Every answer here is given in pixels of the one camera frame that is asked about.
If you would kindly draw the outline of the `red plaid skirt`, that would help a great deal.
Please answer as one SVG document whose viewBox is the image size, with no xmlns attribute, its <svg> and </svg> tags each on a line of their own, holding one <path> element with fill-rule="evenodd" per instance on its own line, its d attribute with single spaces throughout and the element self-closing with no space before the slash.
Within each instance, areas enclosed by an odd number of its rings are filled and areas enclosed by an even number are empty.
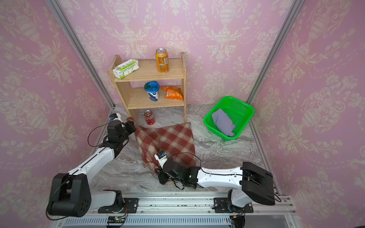
<svg viewBox="0 0 365 228">
<path fill-rule="evenodd" d="M 166 152 L 179 164 L 190 167 L 196 165 L 194 136 L 191 123 L 181 123 L 162 128 L 145 128 L 136 126 L 136 141 L 146 166 L 157 175 L 155 169 L 160 167 L 155 155 Z"/>
</svg>

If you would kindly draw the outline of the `lavender skirt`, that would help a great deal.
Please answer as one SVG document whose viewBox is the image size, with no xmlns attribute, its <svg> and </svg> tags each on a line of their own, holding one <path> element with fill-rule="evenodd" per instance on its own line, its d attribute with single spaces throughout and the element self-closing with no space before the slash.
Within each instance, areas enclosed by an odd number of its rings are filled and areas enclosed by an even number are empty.
<svg viewBox="0 0 365 228">
<path fill-rule="evenodd" d="M 234 137 L 235 125 L 233 121 L 228 117 L 228 115 L 222 110 L 218 109 L 212 113 L 212 119 L 218 130 L 227 137 Z"/>
</svg>

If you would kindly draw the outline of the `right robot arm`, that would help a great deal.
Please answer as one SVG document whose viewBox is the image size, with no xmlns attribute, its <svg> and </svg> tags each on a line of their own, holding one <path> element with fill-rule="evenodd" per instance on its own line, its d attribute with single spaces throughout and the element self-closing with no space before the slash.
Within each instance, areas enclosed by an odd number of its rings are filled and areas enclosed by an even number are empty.
<svg viewBox="0 0 365 228">
<path fill-rule="evenodd" d="M 184 167 L 166 155 L 155 155 L 160 167 L 156 169 L 159 181 L 164 185 L 171 180 L 183 187 L 197 189 L 209 187 L 230 188 L 228 207 L 243 208 L 255 202 L 261 205 L 275 205 L 272 173 L 251 162 L 230 169 L 208 169 Z"/>
</svg>

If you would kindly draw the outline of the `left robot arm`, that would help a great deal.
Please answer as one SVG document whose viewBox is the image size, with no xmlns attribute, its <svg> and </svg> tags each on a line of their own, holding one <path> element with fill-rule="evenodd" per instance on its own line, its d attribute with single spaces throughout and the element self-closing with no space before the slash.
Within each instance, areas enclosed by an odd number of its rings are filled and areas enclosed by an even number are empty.
<svg viewBox="0 0 365 228">
<path fill-rule="evenodd" d="M 89 184 L 93 178 L 120 154 L 128 144 L 130 135 L 136 131 L 132 118 L 126 122 L 115 118 L 106 126 L 107 135 L 96 145 L 97 150 L 93 155 L 76 168 L 67 173 L 59 173 L 53 178 L 46 207 L 48 219 L 82 217 L 89 210 L 95 209 L 115 213 L 126 209 L 121 191 L 90 191 Z"/>
</svg>

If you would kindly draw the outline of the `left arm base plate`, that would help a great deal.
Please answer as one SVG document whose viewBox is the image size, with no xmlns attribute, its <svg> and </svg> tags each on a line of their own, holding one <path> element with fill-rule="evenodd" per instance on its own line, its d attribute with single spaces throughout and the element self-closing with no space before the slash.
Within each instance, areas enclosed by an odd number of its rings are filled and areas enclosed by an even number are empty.
<svg viewBox="0 0 365 228">
<path fill-rule="evenodd" d="M 105 206 L 98 209 L 99 214 L 119 213 L 136 214 L 138 209 L 138 198 L 123 198 L 122 203 L 115 203 L 112 206 Z"/>
</svg>

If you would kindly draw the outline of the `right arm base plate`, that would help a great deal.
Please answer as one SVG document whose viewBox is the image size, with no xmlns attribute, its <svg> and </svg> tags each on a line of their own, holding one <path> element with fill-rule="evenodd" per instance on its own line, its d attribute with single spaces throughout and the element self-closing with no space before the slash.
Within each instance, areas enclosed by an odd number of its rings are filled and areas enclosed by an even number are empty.
<svg viewBox="0 0 365 228">
<path fill-rule="evenodd" d="M 243 208 L 239 208 L 237 206 L 233 206 L 228 202 L 228 198 L 214 198 L 213 199 L 213 207 L 212 209 L 215 213 L 236 213 L 236 214 L 245 214 L 245 213 L 253 213 L 252 204 L 249 203 Z"/>
</svg>

